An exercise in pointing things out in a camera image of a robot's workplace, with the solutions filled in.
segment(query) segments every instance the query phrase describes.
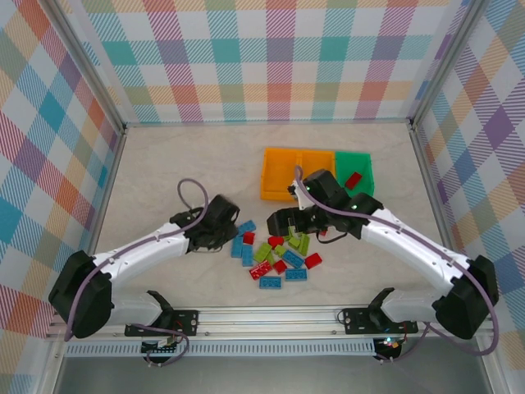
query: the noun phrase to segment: purple cable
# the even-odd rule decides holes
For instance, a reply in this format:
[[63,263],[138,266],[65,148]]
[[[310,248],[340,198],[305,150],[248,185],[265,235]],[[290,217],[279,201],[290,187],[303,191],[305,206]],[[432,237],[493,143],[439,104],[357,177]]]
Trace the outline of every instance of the purple cable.
[[[209,205],[209,200],[208,200],[208,193],[206,191],[206,189],[204,189],[204,186],[201,185],[198,181],[196,181],[195,179],[191,179],[191,178],[184,178],[184,179],[181,179],[179,181],[179,183],[177,184],[177,193],[179,194],[179,198],[182,200],[182,203],[186,206],[186,207],[189,207],[188,203],[186,202],[186,200],[184,199],[184,197],[182,196],[182,193],[180,192],[180,187],[181,185],[184,183],[184,182],[191,182],[193,184],[195,184],[196,186],[199,187],[199,189],[203,192],[203,196],[204,196],[204,207],[203,207],[203,211],[200,213],[200,215],[193,221],[191,222],[188,226],[184,226],[178,230],[174,230],[172,232],[167,232],[166,234],[162,234],[158,237],[159,240],[161,239],[164,239],[164,238],[169,238],[170,236],[176,236],[177,234],[181,234],[181,232],[184,232],[184,231],[187,231],[189,230],[190,228],[192,227],[195,227],[197,226],[201,220],[204,219],[204,215],[206,215],[206,212],[208,211],[208,205]],[[102,263],[100,263],[100,265],[98,265],[93,271],[91,271],[89,273],[89,275],[84,279],[84,281],[80,284],[79,286],[79,290],[76,292],[75,294],[75,298],[73,299],[73,303],[71,304],[71,309],[69,311],[69,318],[67,319],[67,328],[66,328],[66,334],[64,335],[64,341],[68,342],[72,337],[73,337],[73,322],[75,320],[75,314],[76,314],[76,309],[77,307],[79,306],[79,301],[80,301],[80,297],[82,296],[82,293],[84,292],[85,288],[88,286],[88,283],[89,281],[104,267],[106,267],[108,264],[110,264],[110,262],[112,261],[112,259],[118,259],[119,257],[121,257],[123,254],[126,254],[127,252],[129,252],[130,250],[133,250],[135,248],[138,248],[139,246],[142,246],[144,244],[147,244],[149,242],[152,242],[152,241],[157,241],[158,240],[157,237],[155,236],[150,236],[149,238],[146,238],[146,239],[143,239],[141,241],[138,241],[138,242],[135,242],[134,244],[131,244],[127,247],[125,247],[124,249],[122,250],[119,250],[118,252],[116,252],[111,258],[108,258],[108,259],[105,259]]]
[[[441,332],[441,331],[437,330],[436,328],[434,328],[430,323],[428,323],[428,322],[424,322],[424,323],[427,326],[427,328],[430,329],[431,331],[433,331],[435,334],[437,334],[438,336],[446,339],[447,341],[452,343],[454,346],[457,346],[459,349],[465,351],[466,353],[469,353],[470,355],[489,355],[490,353],[492,353],[495,350],[495,348],[498,346],[498,342],[500,340],[500,324],[499,324],[498,318],[497,318],[497,316],[495,314],[494,306],[492,305],[491,299],[489,298],[489,296],[486,293],[486,291],[483,288],[483,286],[477,281],[477,279],[467,269],[465,269],[460,264],[456,263],[454,261],[454,259],[452,259],[445,252],[443,252],[442,250],[436,248],[433,244],[431,244],[428,241],[424,240],[423,238],[421,238],[417,234],[414,234],[411,231],[408,231],[408,230],[406,230],[406,229],[404,229],[404,228],[402,228],[402,227],[400,227],[400,226],[398,226],[398,225],[396,225],[396,224],[394,224],[392,222],[389,222],[388,220],[385,220],[385,219],[382,219],[382,218],[376,218],[374,216],[367,215],[365,213],[341,211],[339,209],[334,209],[332,207],[329,207],[329,206],[321,203],[320,201],[317,201],[316,199],[314,199],[310,195],[310,193],[307,191],[306,187],[304,186],[304,184],[302,182],[303,169],[301,168],[301,166],[295,166],[294,175],[295,175],[295,180],[297,182],[297,185],[299,186],[299,188],[301,189],[303,194],[306,195],[306,197],[310,201],[312,201],[314,204],[316,204],[319,208],[322,208],[322,209],[324,209],[325,211],[327,211],[329,213],[334,213],[334,214],[340,215],[340,216],[347,216],[347,217],[350,217],[350,218],[363,218],[363,219],[371,220],[371,221],[374,221],[374,222],[379,222],[381,224],[384,224],[384,225],[386,225],[388,227],[391,227],[391,228],[395,229],[396,231],[403,232],[407,236],[409,236],[412,239],[414,239],[417,242],[419,242],[421,245],[427,247],[432,252],[438,254],[444,260],[448,261],[454,267],[456,267],[459,271],[461,271],[461,273],[465,277],[468,278],[468,280],[476,287],[477,291],[479,291],[479,293],[482,295],[482,298],[485,301],[487,308],[489,309],[489,314],[491,315],[492,324],[494,326],[494,336],[492,337],[491,345],[489,347],[487,347],[485,350],[477,351],[477,350],[472,349],[469,346],[465,346],[465,345],[463,345],[461,343],[458,343],[458,342],[450,339],[449,337],[446,336],[446,334],[444,334],[443,332]],[[424,336],[421,336],[419,338],[418,342],[420,342],[423,338],[424,338]]]
[[149,355],[151,354],[151,351],[149,351],[148,353],[146,353],[146,360],[149,362],[149,365],[153,365],[155,367],[166,367],[167,365],[169,364],[173,364],[175,363],[176,361],[180,360],[182,358],[182,356],[189,350],[189,338],[186,334],[184,334],[183,332],[180,332],[180,331],[175,331],[175,330],[166,330],[164,328],[154,328],[154,327],[148,327],[148,326],[144,326],[143,324],[132,324],[133,326],[137,327],[137,328],[141,328],[143,330],[148,330],[148,331],[155,331],[155,332],[164,332],[166,334],[172,334],[172,335],[177,335],[179,337],[183,337],[186,341],[186,346],[184,348],[184,350],[179,354],[179,355],[174,355],[173,357],[170,357],[170,359],[168,361],[165,361],[163,363],[158,363],[158,364],[155,364],[154,362],[152,362],[150,359],[149,359]]

